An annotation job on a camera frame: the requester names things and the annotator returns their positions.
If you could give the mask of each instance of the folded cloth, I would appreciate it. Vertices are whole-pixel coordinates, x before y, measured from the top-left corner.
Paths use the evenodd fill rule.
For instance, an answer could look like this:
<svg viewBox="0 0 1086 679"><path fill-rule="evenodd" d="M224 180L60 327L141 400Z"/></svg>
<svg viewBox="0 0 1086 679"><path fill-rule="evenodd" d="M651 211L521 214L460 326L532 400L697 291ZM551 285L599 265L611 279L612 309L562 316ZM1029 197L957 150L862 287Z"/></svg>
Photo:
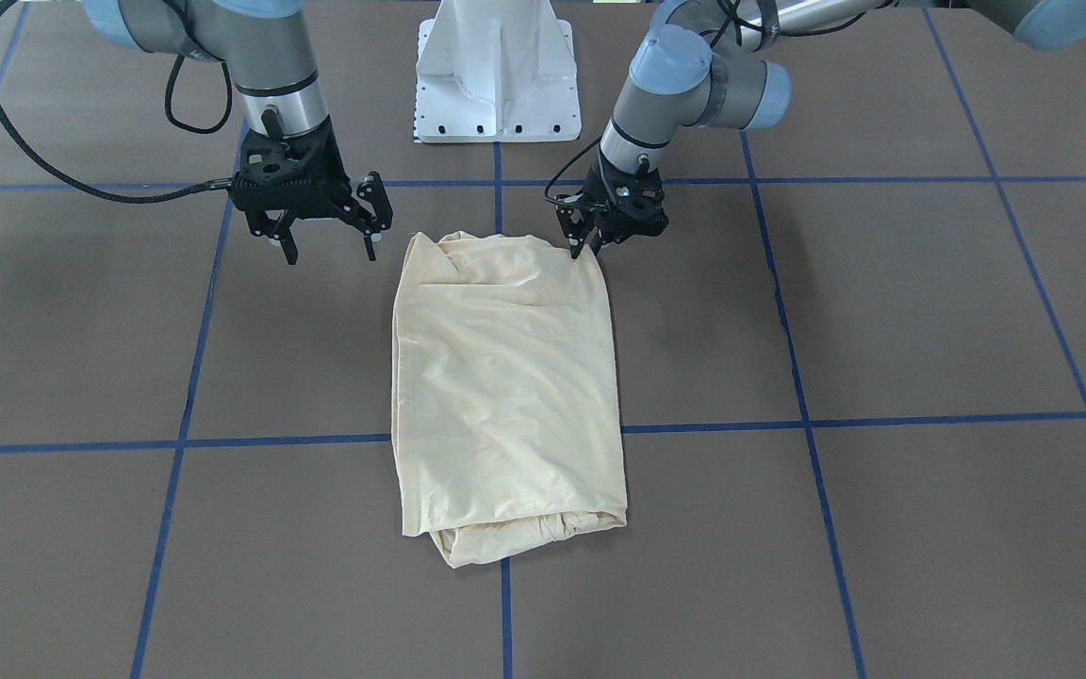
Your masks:
<svg viewBox="0 0 1086 679"><path fill-rule="evenodd" d="M418 232L392 311L405 536L452 568L626 526L615 340L590 251Z"/></svg>

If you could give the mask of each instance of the white mounting bracket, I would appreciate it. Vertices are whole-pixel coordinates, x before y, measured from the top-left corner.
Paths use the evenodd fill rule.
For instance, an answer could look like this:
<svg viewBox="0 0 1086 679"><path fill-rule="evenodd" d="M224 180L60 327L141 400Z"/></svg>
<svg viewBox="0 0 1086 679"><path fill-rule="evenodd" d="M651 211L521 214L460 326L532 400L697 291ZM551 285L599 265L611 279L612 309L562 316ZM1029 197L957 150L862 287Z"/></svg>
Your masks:
<svg viewBox="0 0 1086 679"><path fill-rule="evenodd" d="M581 135L572 25L547 0L441 0L418 29L414 138L569 141Z"/></svg>

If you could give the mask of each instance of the black band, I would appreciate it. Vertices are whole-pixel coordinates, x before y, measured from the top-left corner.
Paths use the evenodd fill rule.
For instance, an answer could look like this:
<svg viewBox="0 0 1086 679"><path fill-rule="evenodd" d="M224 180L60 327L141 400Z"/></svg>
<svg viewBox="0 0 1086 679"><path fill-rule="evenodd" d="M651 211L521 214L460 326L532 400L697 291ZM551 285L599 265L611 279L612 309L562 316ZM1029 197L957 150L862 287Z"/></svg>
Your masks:
<svg viewBox="0 0 1086 679"><path fill-rule="evenodd" d="M755 52L770 47L776 42L776 36L782 34L782 23L776 16L776 0L757 0L757 8L761 11L761 43Z"/></svg>
<svg viewBox="0 0 1086 679"><path fill-rule="evenodd" d="M283 95L292 95L293 91L299 91L313 85L316 81L316 77L318 77L318 72L313 72L313 74L305 77L302 81L276 87L276 89L253 89L253 87L241 87L240 85L236 87L241 95L245 95L247 97L282 97Z"/></svg>
<svg viewBox="0 0 1086 679"><path fill-rule="evenodd" d="M665 141L664 143L649 143L646 141L639 141L639 139L631 137L630 134L622 133L622 128L619 127L618 122L613 117L610 120L610 124L615 125L615 133L619 134L619 137L630 141L631 143L634 143L634 146L636 147L641 147L641 149L664 149L664 147L668 147L667 141Z"/></svg>

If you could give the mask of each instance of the beige cloth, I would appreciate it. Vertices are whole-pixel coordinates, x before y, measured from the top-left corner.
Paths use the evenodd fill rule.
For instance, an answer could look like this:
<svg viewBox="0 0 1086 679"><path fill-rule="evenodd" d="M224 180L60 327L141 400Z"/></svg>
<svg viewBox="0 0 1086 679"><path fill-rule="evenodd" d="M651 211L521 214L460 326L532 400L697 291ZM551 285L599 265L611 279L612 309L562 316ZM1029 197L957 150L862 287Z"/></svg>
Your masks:
<svg viewBox="0 0 1086 679"><path fill-rule="evenodd" d="M590 251L418 232L392 312L405 536L456 568L626 525L615 340Z"/></svg>

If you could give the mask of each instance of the cream fabric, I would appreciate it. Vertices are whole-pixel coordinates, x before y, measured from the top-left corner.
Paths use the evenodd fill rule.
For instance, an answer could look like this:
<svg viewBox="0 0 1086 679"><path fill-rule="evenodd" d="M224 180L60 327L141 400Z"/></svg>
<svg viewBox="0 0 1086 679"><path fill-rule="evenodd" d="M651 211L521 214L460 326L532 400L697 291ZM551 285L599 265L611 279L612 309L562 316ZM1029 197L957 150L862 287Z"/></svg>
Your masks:
<svg viewBox="0 0 1086 679"><path fill-rule="evenodd" d="M405 536L429 532L457 568L626 525L611 314L588 249L419 232L392 325Z"/></svg>

